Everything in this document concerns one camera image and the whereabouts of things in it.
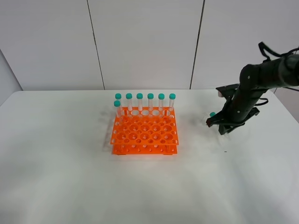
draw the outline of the orange test tube rack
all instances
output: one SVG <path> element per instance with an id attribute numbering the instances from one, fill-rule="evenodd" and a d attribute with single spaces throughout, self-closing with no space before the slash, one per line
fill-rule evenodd
<path id="1" fill-rule="evenodd" d="M 132 112 L 123 107 L 121 117 L 115 117 L 110 144 L 112 154 L 177 154 L 178 132 L 174 109 L 138 107 Z"/>

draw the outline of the teal cap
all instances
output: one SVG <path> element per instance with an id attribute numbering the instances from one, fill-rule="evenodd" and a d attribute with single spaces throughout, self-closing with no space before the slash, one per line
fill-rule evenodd
<path id="1" fill-rule="evenodd" d="M 115 99 L 121 99 L 121 94 L 120 93 L 116 93 Z"/>
<path id="2" fill-rule="evenodd" d="M 127 93 L 127 94 L 126 94 L 126 98 L 127 98 L 127 99 L 131 99 L 131 98 L 132 98 L 132 94 L 131 94 L 131 93 Z"/>
<path id="3" fill-rule="evenodd" d="M 158 96 L 158 98 L 159 98 L 159 99 L 164 99 L 164 98 L 165 98 L 165 96 L 164 96 L 164 94 L 163 94 L 163 93 L 160 93 L 160 94 L 159 94 L 159 96 Z"/>
<path id="4" fill-rule="evenodd" d="M 114 106 L 119 107 L 121 106 L 121 103 L 119 100 L 114 101 Z"/>
<path id="5" fill-rule="evenodd" d="M 143 98 L 142 93 L 138 93 L 138 94 L 137 94 L 137 99 L 142 99 L 142 98 Z"/>
<path id="6" fill-rule="evenodd" d="M 149 94 L 148 94 L 148 99 L 153 99 L 153 98 L 154 98 L 154 94 L 149 93 Z"/>
<path id="7" fill-rule="evenodd" d="M 174 93 L 171 93 L 170 95 L 169 95 L 169 99 L 175 99 L 176 98 L 176 95 L 174 94 Z"/>

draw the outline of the table surface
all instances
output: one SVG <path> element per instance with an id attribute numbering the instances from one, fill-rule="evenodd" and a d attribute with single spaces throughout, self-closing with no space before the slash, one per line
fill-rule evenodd
<path id="1" fill-rule="evenodd" d="M 226 136 L 203 122 L 223 107 L 216 90 L 138 92 L 176 93 L 177 155 L 111 154 L 116 91 L 14 93 L 0 107 L 0 223 L 299 223 L 299 124 L 272 92 Z"/>

